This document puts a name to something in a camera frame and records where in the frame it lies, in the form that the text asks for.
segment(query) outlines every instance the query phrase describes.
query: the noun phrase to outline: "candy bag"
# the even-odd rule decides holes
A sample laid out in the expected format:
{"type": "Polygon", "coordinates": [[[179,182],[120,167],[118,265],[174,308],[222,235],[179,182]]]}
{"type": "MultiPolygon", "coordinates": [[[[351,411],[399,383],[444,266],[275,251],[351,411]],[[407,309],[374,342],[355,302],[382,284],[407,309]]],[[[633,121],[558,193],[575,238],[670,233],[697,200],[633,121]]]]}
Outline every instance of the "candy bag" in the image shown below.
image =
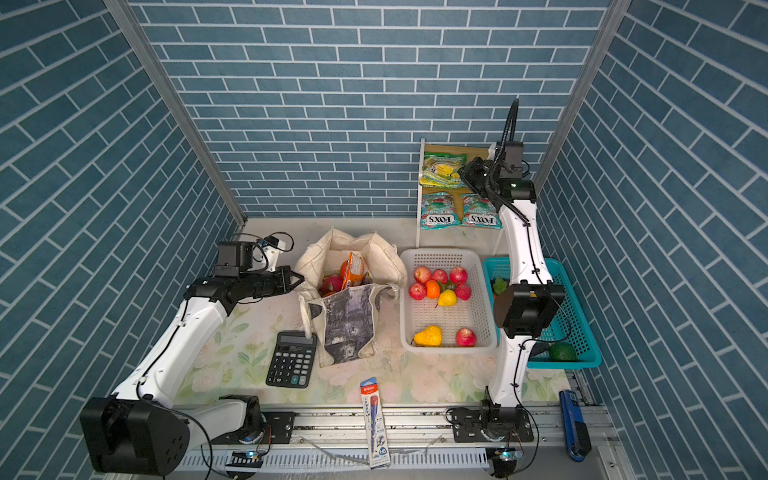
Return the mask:
{"type": "Polygon", "coordinates": [[[424,153],[424,172],[419,179],[423,187],[462,188],[458,169],[467,163],[467,155],[424,153]]]}
{"type": "Polygon", "coordinates": [[[467,227],[502,228],[496,209],[487,198],[476,194],[462,195],[464,218],[462,225],[467,227]]]}
{"type": "Polygon", "coordinates": [[[453,197],[447,192],[422,195],[422,230],[459,225],[453,197]]]}

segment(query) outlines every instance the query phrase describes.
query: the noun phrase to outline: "yellow pear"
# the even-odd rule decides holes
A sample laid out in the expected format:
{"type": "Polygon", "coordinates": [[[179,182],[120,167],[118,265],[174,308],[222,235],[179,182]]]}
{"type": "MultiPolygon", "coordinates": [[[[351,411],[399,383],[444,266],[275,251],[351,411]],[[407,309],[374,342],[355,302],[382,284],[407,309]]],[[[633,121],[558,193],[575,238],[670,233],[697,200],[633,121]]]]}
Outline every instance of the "yellow pear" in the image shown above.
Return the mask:
{"type": "Polygon", "coordinates": [[[442,330],[437,325],[430,325],[423,331],[416,333],[413,341],[418,346],[440,346],[442,343],[442,330]]]}

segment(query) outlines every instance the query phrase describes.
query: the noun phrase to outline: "snack bag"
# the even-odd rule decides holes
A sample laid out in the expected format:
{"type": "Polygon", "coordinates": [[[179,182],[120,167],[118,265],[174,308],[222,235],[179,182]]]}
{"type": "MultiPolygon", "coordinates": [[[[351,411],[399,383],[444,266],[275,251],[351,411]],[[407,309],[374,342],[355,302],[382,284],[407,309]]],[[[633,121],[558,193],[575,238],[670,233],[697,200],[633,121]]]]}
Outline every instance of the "snack bag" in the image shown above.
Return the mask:
{"type": "Polygon", "coordinates": [[[461,188],[464,182],[458,169],[467,163],[467,155],[424,153],[424,173],[419,180],[423,187],[461,188]]]}
{"type": "Polygon", "coordinates": [[[496,208],[487,198],[477,194],[463,194],[464,218],[462,225],[467,227],[502,228],[496,208]]]}
{"type": "Polygon", "coordinates": [[[422,195],[422,230],[439,230],[459,224],[451,194],[422,195]]]}
{"type": "Polygon", "coordinates": [[[365,273],[365,264],[359,253],[350,252],[349,260],[346,261],[346,264],[347,268],[342,277],[342,290],[348,286],[359,286],[365,273]]]}

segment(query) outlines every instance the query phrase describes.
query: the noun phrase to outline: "red apple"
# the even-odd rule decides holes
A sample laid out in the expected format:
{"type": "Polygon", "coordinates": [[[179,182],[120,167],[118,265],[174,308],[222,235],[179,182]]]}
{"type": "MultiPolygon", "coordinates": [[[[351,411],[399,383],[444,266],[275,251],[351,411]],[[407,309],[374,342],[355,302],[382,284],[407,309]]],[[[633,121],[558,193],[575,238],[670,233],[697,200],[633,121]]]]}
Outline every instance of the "red apple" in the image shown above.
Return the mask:
{"type": "Polygon", "coordinates": [[[477,342],[478,337],[470,329],[460,329],[456,333],[456,345],[458,346],[475,346],[477,342]]]}
{"type": "Polygon", "coordinates": [[[344,283],[344,281],[339,275],[327,276],[325,279],[323,279],[323,285],[320,287],[320,291],[340,292],[342,283],[344,283]]]}
{"type": "Polygon", "coordinates": [[[419,283],[427,283],[432,279],[432,272],[426,266],[420,266],[413,272],[413,278],[419,283]]]}
{"type": "Polygon", "coordinates": [[[445,272],[445,270],[437,269],[432,272],[432,279],[440,283],[448,283],[448,274],[445,272]]]}
{"type": "Polygon", "coordinates": [[[472,296],[472,289],[466,283],[457,285],[455,292],[456,296],[462,300],[469,300],[469,297],[472,296]]]}
{"type": "Polygon", "coordinates": [[[461,285],[462,283],[466,283],[467,271],[461,268],[460,266],[455,267],[453,270],[451,270],[451,281],[456,285],[461,285]]]}
{"type": "Polygon", "coordinates": [[[421,300],[427,296],[427,287],[419,282],[416,282],[411,285],[411,290],[409,290],[409,293],[411,294],[411,298],[414,300],[421,300]]]}

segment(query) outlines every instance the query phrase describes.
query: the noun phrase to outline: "fox's candy bag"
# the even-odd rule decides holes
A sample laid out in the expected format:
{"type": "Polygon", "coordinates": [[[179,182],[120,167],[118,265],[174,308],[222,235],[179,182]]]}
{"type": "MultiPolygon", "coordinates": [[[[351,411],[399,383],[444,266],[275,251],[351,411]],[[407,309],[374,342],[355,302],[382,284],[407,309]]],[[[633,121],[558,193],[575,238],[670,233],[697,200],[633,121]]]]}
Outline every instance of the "fox's candy bag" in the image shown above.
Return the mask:
{"type": "Polygon", "coordinates": [[[502,228],[502,222],[498,218],[493,204],[486,198],[476,194],[462,195],[464,204],[464,218],[462,225],[467,227],[502,228]]]}
{"type": "Polygon", "coordinates": [[[438,192],[422,195],[423,230],[437,230],[459,224],[451,194],[438,192]]]}

